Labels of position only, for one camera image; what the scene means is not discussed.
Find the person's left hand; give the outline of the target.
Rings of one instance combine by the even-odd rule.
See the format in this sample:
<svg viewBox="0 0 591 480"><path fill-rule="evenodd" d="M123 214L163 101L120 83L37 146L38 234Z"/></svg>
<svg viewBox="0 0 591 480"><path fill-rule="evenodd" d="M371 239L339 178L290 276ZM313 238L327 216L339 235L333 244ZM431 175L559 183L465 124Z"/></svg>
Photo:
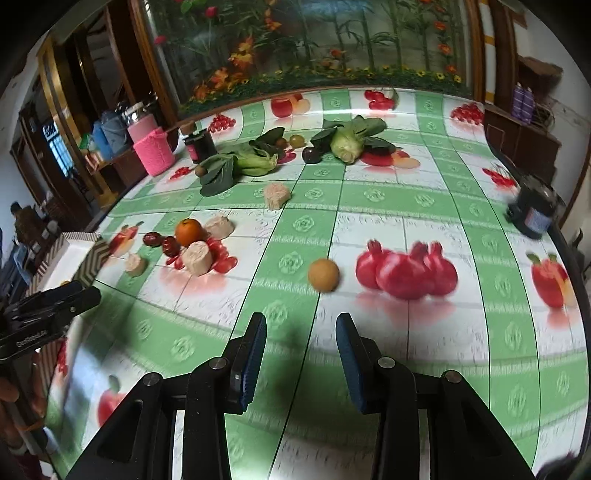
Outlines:
<svg viewBox="0 0 591 480"><path fill-rule="evenodd" d="M53 454L57 444L54 434L45 426L47 411L40 415L34 406L48 406L50 385L62 343L62 340L52 341L1 364L1 377L16 389L18 395L15 402L5 402L8 416L27 450L41 458Z"/></svg>

